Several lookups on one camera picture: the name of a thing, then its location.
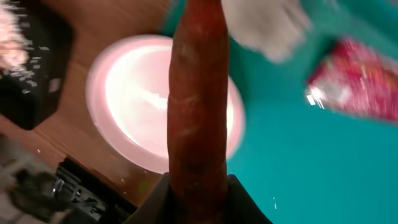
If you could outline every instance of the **black container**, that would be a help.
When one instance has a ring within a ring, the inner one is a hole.
[[[73,32],[39,1],[9,1],[28,40],[25,69],[0,74],[0,114],[23,129],[33,129],[57,110]]]

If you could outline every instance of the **pink snack wrapper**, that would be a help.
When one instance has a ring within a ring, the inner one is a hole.
[[[342,40],[308,81],[311,105],[398,122],[397,62],[355,42]]]

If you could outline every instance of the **white glove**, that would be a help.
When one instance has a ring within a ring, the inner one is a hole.
[[[222,0],[229,33],[269,60],[287,60],[311,22],[298,0]]]

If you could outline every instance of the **plate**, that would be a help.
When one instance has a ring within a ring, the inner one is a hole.
[[[86,101],[102,137],[120,155],[152,172],[169,171],[167,97],[173,40],[142,35],[121,40],[95,60]],[[232,79],[228,83],[227,158],[239,146],[244,109]]]

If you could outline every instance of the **teal mat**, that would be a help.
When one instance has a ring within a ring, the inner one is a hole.
[[[231,40],[230,74],[244,100],[247,130],[228,172],[274,223],[396,224],[398,126],[309,106],[303,91],[342,35],[398,58],[398,10],[380,0],[345,1],[338,9],[323,2],[304,2],[315,27],[283,65]],[[176,4],[163,35],[173,34],[182,9]]]

